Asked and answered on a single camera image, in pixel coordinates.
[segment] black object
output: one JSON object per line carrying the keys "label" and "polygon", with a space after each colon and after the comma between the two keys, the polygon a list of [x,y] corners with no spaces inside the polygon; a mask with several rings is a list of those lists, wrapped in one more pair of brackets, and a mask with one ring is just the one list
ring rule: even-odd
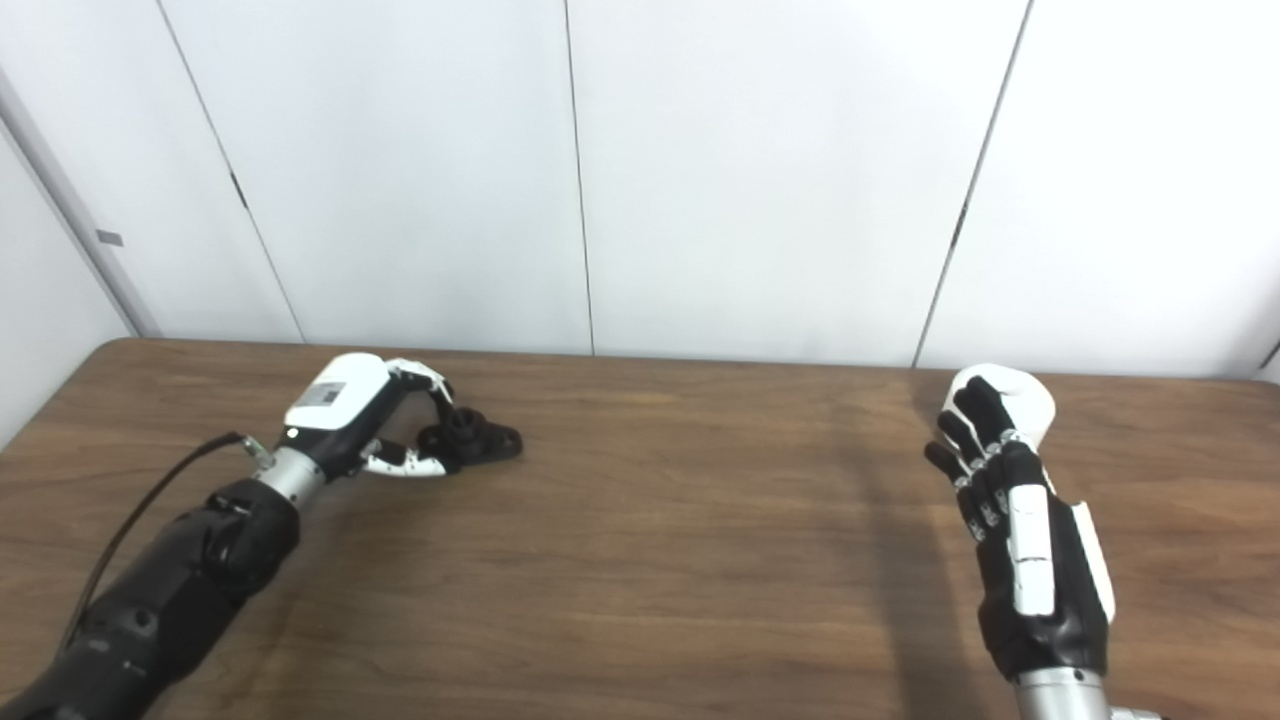
{"label": "black object", "polygon": [[1048,493],[1050,534],[1053,544],[1053,614],[1020,615],[1014,607],[1014,570],[1009,557],[1007,493],[1015,486],[1041,484],[1044,470],[1028,445],[1004,442],[1014,424],[991,384],[975,377],[956,392],[956,407],[973,423],[951,413],[938,416],[938,428],[955,442],[965,461],[974,466],[982,447],[998,447],[969,474],[955,454],[937,442],[924,448],[925,459],[956,488],[960,514],[978,541],[978,568],[986,589],[978,609],[982,639],[996,667],[1012,680],[1046,667],[1079,667],[1100,675],[1107,671],[1110,624],[1089,571],[1089,562],[1075,525],[1075,515],[1052,491]]}
{"label": "black object", "polygon": [[443,416],[439,425],[422,428],[417,446],[424,455],[456,459],[458,465],[467,466],[511,460],[524,451],[525,442],[515,428],[490,423],[479,410],[458,407]]}

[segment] wooden table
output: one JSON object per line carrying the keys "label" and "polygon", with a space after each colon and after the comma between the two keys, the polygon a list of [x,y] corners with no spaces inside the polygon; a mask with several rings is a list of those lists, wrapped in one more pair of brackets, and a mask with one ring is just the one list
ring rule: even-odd
{"label": "wooden table", "polygon": [[[142,492],[224,430],[274,439],[339,351],[128,340],[79,369],[0,454],[4,697]],[[525,456],[337,483],[154,716],[1016,716],[978,635],[970,541],[920,459],[950,374],[399,354],[521,429]],[[1280,387],[1044,380],[1046,462],[1091,501],[1120,600],[1112,702],[1275,717]],[[424,401],[396,424],[429,419]],[[193,466],[120,560],[247,469],[233,451]]]}

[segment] white wall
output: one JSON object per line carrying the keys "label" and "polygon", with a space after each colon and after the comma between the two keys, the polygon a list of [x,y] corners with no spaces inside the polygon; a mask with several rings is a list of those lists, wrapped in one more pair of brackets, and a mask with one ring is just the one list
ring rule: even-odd
{"label": "white wall", "polygon": [[154,0],[0,0],[0,74],[143,332],[300,340]]}
{"label": "white wall", "polygon": [[1037,3],[934,368],[1252,375],[1280,338],[1280,5]]}
{"label": "white wall", "polygon": [[[195,86],[154,0],[0,0],[0,109],[73,229],[123,233],[91,249],[145,332],[883,365],[1025,9],[163,3]],[[1256,0],[1036,4],[920,363],[1251,375],[1277,35]]]}
{"label": "white wall", "polygon": [[93,348],[125,334],[0,124],[0,448]]}
{"label": "white wall", "polygon": [[312,342],[590,352],[561,0],[166,0]]}
{"label": "white wall", "polygon": [[911,361],[1024,0],[570,0],[596,350]]}

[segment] black cable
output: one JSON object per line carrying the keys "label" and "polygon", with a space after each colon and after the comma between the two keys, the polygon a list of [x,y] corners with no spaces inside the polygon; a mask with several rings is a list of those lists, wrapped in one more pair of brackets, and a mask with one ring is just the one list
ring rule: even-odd
{"label": "black cable", "polygon": [[129,534],[129,530],[133,529],[133,524],[138,521],[138,518],[141,518],[143,512],[146,512],[147,507],[151,506],[151,502],[159,497],[160,493],[164,492],[164,488],[169,487],[169,483],[186,470],[188,465],[215,450],[227,447],[228,445],[236,445],[243,439],[244,436],[239,433],[227,433],[205,442],[196,450],[188,452],[186,457],[179,460],[177,465],[160,478],[147,495],[142,496],[142,500],[138,501],[133,512],[129,512],[129,516],[124,519],[120,528],[115,530],[114,536],[111,536],[110,542],[108,542],[106,547],[102,548],[102,555],[99,556],[97,562],[88,574],[88,579],[84,580],[84,589],[81,591],[79,600],[76,601],[76,610],[72,611],[72,619],[67,624],[67,630],[63,633],[63,639],[58,643],[58,655],[61,655],[72,644],[72,641],[76,638],[76,632],[79,630],[81,623],[84,620],[84,609],[88,607],[90,601],[93,598],[93,591],[97,589],[97,582],[102,579],[102,573],[106,571],[106,566],[111,561],[111,556],[115,555],[115,550],[120,547],[120,542],[123,542],[124,537]]}

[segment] sticker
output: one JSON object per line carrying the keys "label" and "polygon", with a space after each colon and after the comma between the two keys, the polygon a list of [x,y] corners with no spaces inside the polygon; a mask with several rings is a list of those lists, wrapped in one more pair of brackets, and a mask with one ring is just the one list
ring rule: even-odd
{"label": "sticker", "polygon": [[294,407],[329,407],[347,383],[315,383],[293,404]]}

